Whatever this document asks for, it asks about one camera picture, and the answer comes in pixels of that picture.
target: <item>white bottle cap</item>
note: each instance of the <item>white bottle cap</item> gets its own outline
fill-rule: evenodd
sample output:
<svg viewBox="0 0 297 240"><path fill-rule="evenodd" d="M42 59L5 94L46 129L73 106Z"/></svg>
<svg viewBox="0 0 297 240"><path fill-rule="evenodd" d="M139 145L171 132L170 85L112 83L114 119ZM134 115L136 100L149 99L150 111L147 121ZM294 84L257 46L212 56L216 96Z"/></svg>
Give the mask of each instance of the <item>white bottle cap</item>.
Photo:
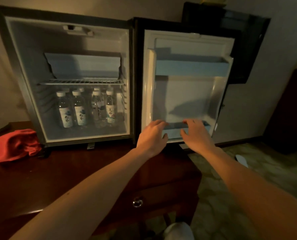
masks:
<svg viewBox="0 0 297 240"><path fill-rule="evenodd" d="M93 91L93 95L101 95L101 91L100 90L96 90L96 91Z"/></svg>
<svg viewBox="0 0 297 240"><path fill-rule="evenodd" d="M78 91L78 90L75 90L72 92L74 96L80 96L81 95L81 92Z"/></svg>
<svg viewBox="0 0 297 240"><path fill-rule="evenodd" d="M113 95L114 94L114 91L113 90L106 90L106 94L107 95Z"/></svg>
<svg viewBox="0 0 297 240"><path fill-rule="evenodd" d="M64 97L65 96L65 91L58 91L58 92L56 92L56 95L58 97Z"/></svg>

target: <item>patterned carpet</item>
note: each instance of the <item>patterned carpet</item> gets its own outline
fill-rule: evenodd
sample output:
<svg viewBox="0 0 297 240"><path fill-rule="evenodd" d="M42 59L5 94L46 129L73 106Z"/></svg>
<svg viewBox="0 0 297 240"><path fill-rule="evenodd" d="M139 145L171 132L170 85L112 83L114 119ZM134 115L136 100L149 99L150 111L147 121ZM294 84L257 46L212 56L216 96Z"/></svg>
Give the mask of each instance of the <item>patterned carpet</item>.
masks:
<svg viewBox="0 0 297 240"><path fill-rule="evenodd" d="M260 142L223 150L231 157L242 155L250 169L297 198L297 153L282 155ZM191 224L195 239L260 239L210 164L197 153L189 154L189 157L203 173L198 189L200 200ZM174 212L170 218L175 220ZM156 233L166 228L162 216L148 220L146 225ZM139 239L138 226L121 227L91 239Z"/></svg>

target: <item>wire shelf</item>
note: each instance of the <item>wire shelf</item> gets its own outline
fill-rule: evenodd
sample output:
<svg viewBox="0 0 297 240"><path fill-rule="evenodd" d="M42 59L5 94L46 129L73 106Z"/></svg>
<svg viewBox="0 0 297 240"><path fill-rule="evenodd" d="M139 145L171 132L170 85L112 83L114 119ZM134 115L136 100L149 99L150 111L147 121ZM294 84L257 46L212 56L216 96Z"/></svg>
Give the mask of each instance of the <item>wire shelf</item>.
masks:
<svg viewBox="0 0 297 240"><path fill-rule="evenodd" d="M38 85L123 85L120 79L83 78L83 79L51 79Z"/></svg>

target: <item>person's right hand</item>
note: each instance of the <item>person's right hand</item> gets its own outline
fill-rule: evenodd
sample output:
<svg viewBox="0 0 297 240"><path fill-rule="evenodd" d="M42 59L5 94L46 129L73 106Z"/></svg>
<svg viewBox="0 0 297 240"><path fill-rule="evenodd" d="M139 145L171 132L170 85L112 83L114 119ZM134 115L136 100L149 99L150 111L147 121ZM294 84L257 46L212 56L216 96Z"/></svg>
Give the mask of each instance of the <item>person's right hand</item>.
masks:
<svg viewBox="0 0 297 240"><path fill-rule="evenodd" d="M185 133L184 129L181 129L181 136L189 148L202 156L216 149L201 120L184 119L183 123L188 125L188 134Z"/></svg>

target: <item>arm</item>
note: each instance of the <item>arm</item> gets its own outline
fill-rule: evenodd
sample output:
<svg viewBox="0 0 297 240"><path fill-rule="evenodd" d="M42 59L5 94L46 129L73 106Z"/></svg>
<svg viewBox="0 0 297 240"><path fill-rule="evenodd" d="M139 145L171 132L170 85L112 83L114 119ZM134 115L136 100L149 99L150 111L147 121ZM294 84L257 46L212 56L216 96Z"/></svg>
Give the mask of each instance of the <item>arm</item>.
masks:
<svg viewBox="0 0 297 240"><path fill-rule="evenodd" d="M136 171L166 146L165 125L161 120L151 122L135 149L59 197L10 239L88 239Z"/></svg>
<svg viewBox="0 0 297 240"><path fill-rule="evenodd" d="M264 239L297 239L297 199L215 147L199 120L187 119L184 142L201 154L221 176L237 203Z"/></svg>

